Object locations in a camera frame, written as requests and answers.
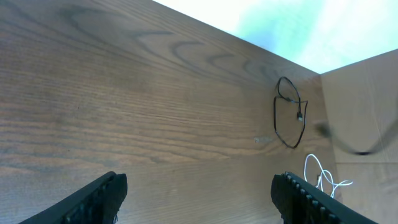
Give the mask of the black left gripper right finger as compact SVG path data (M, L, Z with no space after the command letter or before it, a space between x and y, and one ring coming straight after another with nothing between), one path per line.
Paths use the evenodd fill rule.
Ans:
M291 172L273 177L271 199L288 224L376 224Z

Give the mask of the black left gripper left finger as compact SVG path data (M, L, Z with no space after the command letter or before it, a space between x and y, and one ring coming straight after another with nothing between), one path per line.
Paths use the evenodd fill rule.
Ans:
M126 195L126 174L110 171L21 224L115 224Z

